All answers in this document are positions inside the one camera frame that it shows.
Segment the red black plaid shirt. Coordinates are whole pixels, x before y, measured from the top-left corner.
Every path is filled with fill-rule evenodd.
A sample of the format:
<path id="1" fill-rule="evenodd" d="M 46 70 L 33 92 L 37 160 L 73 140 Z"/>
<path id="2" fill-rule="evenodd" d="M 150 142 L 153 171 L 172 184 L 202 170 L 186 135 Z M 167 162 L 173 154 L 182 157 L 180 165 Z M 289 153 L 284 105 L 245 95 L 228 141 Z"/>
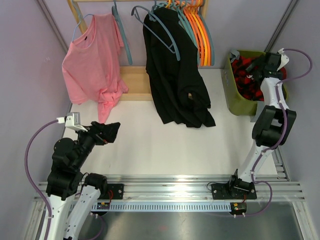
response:
<path id="1" fill-rule="evenodd" d="M 239 57 L 239 60 L 230 62 L 232 73 L 234 76 L 235 84 L 238 92 L 242 97 L 250 101 L 264 101 L 263 92 L 260 89 L 263 81 L 262 73 L 253 75 L 247 74 L 246 68 L 251 64 L 254 59 L 264 60 L 264 55 L 255 57 Z"/>

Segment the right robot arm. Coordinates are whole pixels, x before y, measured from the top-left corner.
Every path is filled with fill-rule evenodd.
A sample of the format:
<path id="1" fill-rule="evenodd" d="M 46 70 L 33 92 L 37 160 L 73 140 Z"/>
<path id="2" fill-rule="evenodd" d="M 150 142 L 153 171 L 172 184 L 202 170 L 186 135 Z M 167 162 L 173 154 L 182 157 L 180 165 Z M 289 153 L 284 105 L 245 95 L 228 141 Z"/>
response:
<path id="1" fill-rule="evenodd" d="M 260 87 L 264 108 L 252 129 L 252 147 L 240 168 L 226 183 L 211 184 L 215 200 L 255 200 L 257 173 L 268 156 L 283 145 L 293 127 L 297 113 L 289 109 L 283 92 L 281 69 L 289 58 L 284 53 L 266 52 L 256 57 L 244 69 Z"/>

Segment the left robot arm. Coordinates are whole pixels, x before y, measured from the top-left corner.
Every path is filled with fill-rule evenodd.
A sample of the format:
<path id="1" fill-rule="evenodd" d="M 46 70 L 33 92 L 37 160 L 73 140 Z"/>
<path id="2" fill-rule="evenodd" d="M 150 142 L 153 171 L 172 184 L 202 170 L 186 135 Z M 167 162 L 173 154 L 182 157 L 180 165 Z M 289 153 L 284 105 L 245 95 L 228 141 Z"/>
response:
<path id="1" fill-rule="evenodd" d="M 119 122 L 103 124 L 96 121 L 89 126 L 66 120 L 65 126 L 74 130 L 77 140 L 62 138 L 54 145 L 51 172 L 47 178 L 47 229 L 43 240 L 76 240 L 94 202 L 108 194 L 104 175 L 85 176 L 81 167 L 95 146 L 116 140 Z"/>

